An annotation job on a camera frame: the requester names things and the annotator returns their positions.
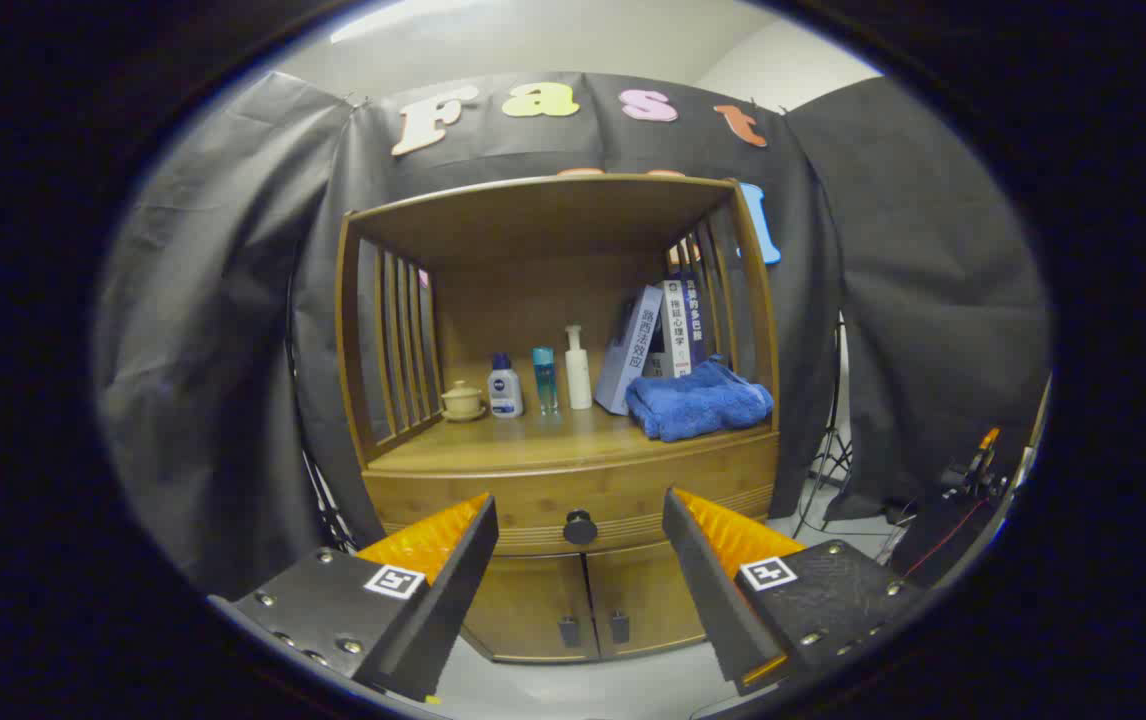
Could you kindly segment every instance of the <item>round knob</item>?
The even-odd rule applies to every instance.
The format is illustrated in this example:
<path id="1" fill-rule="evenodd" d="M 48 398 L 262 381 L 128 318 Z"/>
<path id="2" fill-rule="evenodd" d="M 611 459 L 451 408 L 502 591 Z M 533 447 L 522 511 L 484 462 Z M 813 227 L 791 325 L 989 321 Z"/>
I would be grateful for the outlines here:
<path id="1" fill-rule="evenodd" d="M 564 524 L 564 539 L 571 543 L 590 543 L 599 533 L 601 529 L 595 527 L 587 510 L 570 512 L 567 523 Z"/>

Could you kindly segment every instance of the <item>folded towel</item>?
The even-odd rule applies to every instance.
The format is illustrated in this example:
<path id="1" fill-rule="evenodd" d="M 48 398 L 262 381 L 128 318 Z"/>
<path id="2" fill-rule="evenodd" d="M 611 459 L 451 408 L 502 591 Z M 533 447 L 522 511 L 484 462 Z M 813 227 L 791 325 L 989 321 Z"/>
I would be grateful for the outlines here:
<path id="1" fill-rule="evenodd" d="M 636 378 L 627 388 L 627 406 L 650 438 L 664 443 L 751 428 L 774 413 L 774 397 L 764 386 L 738 377 L 719 355 L 681 378 Z"/>

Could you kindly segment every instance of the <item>wooden shelf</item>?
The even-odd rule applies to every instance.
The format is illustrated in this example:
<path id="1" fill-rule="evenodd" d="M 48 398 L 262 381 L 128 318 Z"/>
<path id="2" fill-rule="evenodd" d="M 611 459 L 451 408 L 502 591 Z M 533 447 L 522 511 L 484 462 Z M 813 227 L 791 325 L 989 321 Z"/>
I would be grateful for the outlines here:
<path id="1" fill-rule="evenodd" d="M 649 439 L 629 416 L 560 409 L 541 415 L 527 409 L 519 418 L 485 415 L 469 423 L 441 421 L 369 468 L 377 474 L 505 474 L 542 468 L 572 469 L 641 459 L 661 459 L 692 451 L 714 451 L 741 439 L 769 433 L 768 421 L 745 430 L 720 430 L 681 443 Z"/>
<path id="2" fill-rule="evenodd" d="M 565 256 L 660 255 L 736 183 L 705 178 L 529 178 L 431 193 L 348 216 L 422 268 Z"/>

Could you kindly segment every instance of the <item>black curtain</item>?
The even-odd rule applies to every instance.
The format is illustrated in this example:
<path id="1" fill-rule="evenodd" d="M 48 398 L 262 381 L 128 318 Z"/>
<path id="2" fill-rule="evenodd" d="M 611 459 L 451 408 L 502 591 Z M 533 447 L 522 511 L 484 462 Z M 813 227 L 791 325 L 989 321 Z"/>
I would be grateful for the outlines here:
<path id="1" fill-rule="evenodd" d="M 186 577 L 227 597 L 325 541 L 285 297 L 348 117 L 284 75 L 212 110 L 131 202 L 102 277 L 97 409 L 124 495 Z"/>
<path id="2" fill-rule="evenodd" d="M 1050 369 L 1035 237 L 970 148 L 887 78 L 787 117 L 839 233 L 851 478 L 826 518 L 918 498 L 1000 428 L 1011 474 Z"/>

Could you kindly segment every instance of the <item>small teapot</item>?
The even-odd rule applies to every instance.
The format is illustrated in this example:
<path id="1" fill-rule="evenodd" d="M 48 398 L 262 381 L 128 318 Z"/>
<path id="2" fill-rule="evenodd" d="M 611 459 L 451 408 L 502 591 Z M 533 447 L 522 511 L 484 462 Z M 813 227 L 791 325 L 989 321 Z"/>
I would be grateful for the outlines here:
<path id="1" fill-rule="evenodd" d="M 455 381 L 444 398 L 444 415 L 449 420 L 473 420 L 482 414 L 482 393 L 479 388 L 468 388 L 466 381 Z"/>

